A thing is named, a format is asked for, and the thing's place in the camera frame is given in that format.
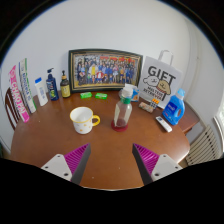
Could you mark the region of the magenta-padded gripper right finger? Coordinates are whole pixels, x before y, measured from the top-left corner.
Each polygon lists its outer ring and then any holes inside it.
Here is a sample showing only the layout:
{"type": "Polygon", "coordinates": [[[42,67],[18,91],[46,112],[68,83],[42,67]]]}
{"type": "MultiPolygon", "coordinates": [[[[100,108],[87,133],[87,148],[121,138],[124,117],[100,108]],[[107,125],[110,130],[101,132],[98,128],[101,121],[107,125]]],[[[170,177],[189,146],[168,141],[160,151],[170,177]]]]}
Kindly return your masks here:
{"type": "Polygon", "coordinates": [[[148,185],[182,169],[167,154],[158,155],[136,143],[133,144],[132,153],[144,185],[148,185]]]}

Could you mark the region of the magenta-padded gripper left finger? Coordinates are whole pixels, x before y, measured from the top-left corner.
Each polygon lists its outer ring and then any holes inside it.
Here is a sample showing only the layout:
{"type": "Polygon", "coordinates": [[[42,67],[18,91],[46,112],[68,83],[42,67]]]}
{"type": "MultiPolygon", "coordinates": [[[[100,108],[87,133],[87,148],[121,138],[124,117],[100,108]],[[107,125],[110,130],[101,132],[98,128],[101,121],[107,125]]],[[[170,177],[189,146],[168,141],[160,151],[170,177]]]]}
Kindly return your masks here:
{"type": "Polygon", "coordinates": [[[56,154],[42,169],[79,185],[90,154],[91,146],[87,143],[66,155],[56,154]]]}

